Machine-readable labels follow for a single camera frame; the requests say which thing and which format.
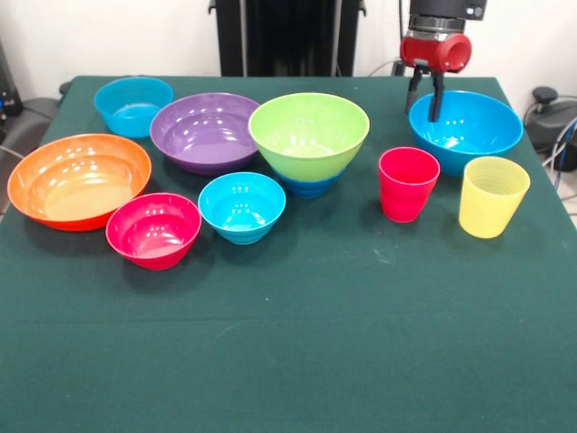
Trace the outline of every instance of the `light blue bowl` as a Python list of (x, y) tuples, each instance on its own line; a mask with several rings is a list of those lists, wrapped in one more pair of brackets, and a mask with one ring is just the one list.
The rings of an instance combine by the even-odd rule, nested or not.
[(154, 116), (172, 102), (173, 96), (172, 88), (161, 79), (120, 78), (96, 92), (94, 105), (113, 133), (144, 138), (150, 133)]
[(198, 197), (205, 221), (224, 239), (240, 245), (260, 241), (286, 203), (285, 192), (276, 181), (245, 171), (212, 180)]
[(502, 156), (523, 136), (523, 124), (509, 106), (472, 92), (444, 92), (439, 120), (429, 122), (432, 97), (419, 99), (408, 121), (417, 146), (433, 154), (445, 174), (462, 176), (469, 161)]

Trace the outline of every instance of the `red cup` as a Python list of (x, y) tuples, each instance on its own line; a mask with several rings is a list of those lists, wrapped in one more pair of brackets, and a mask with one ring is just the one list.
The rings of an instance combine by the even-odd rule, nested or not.
[(416, 147), (396, 147), (379, 159), (380, 203), (395, 223), (415, 221), (439, 179), (439, 161)]

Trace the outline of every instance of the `green bowl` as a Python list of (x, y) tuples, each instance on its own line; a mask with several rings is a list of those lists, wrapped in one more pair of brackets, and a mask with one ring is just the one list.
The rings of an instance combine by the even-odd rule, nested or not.
[(259, 106), (249, 131), (281, 176), (317, 182), (337, 176), (361, 148), (369, 117), (356, 104), (324, 93), (295, 93)]

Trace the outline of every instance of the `yellow cup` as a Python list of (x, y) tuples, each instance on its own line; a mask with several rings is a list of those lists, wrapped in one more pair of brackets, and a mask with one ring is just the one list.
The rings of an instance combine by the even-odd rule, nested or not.
[(527, 172), (513, 161), (497, 156), (472, 160), (463, 175), (459, 224), (469, 235), (499, 236), (530, 185)]

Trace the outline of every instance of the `orange bowl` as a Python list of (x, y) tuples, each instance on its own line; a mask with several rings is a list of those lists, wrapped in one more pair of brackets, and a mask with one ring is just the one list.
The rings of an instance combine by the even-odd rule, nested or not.
[(111, 134), (81, 134), (30, 153), (8, 179), (20, 212), (70, 232), (104, 227), (120, 206), (139, 196), (151, 178), (148, 153)]

